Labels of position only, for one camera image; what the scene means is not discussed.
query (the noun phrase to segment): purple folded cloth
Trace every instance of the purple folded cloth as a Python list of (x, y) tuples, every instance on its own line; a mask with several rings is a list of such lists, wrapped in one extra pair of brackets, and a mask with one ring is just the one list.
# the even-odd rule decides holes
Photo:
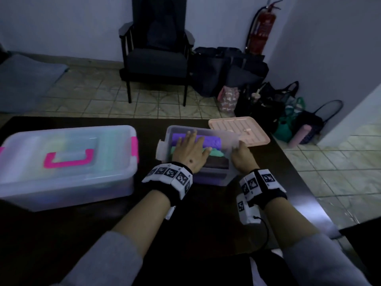
[[(205, 136), (205, 135), (197, 135), (196, 140), (200, 137), (205, 137), (204, 143), (202, 144), (203, 148), (211, 147), (218, 149), (219, 151), (222, 149), (221, 147), (221, 139), (218, 136)], [(177, 140), (179, 138), (184, 138), (184, 133), (174, 133), (172, 134), (172, 144), (171, 146), (176, 146)]]

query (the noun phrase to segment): pink bag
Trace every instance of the pink bag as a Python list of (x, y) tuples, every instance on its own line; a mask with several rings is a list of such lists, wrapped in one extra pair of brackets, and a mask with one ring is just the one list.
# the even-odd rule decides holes
[(224, 86), (217, 97), (217, 106), (221, 112), (234, 114), (238, 97), (239, 91), (237, 87), (230, 88)]

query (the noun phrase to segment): hand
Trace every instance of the hand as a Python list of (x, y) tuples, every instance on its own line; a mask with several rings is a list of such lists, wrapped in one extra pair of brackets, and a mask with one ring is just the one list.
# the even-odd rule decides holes
[(260, 168), (246, 144), (241, 140), (239, 141), (239, 148), (233, 149), (232, 162), (236, 169), (244, 175), (249, 174), (256, 168)]
[(184, 140), (179, 138), (177, 140), (176, 149), (172, 155), (172, 161), (180, 162), (186, 165), (193, 174), (198, 173), (200, 169), (207, 162), (207, 158), (212, 151), (212, 148), (206, 148), (202, 152), (202, 144), (204, 143), (204, 137), (200, 137), (196, 141), (197, 130), (192, 134), (190, 131), (185, 135)]

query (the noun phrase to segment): table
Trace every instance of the table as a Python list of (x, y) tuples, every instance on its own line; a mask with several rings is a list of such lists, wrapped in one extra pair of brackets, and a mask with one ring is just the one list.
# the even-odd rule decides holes
[[(207, 120), (106, 119), (70, 117), (13, 117), (0, 130), (2, 143), (20, 131), (131, 125), (140, 140), (140, 163), (135, 193), (109, 201), (31, 213), (0, 201), (2, 285), (49, 284), (60, 281), (78, 259), (110, 230), (147, 192), (140, 181), (159, 163), (155, 150), (170, 125), (208, 128)], [(287, 190), (289, 201), (330, 238), (340, 236), (336, 226), (316, 201), (288, 158), (271, 139), (251, 148), (261, 168), (268, 168)], [(207, 259), (249, 253), (265, 241), (262, 224), (240, 223), (237, 179), (227, 187), (193, 186), (170, 221), (164, 221), (149, 255)], [(269, 247), (276, 247), (270, 234)]]

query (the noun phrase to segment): chair seat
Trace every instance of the chair seat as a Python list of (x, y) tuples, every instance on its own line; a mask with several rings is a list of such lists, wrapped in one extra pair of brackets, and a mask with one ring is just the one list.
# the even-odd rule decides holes
[(187, 59), (181, 53), (136, 48), (127, 55), (127, 65), (131, 73), (181, 78), (187, 76)]

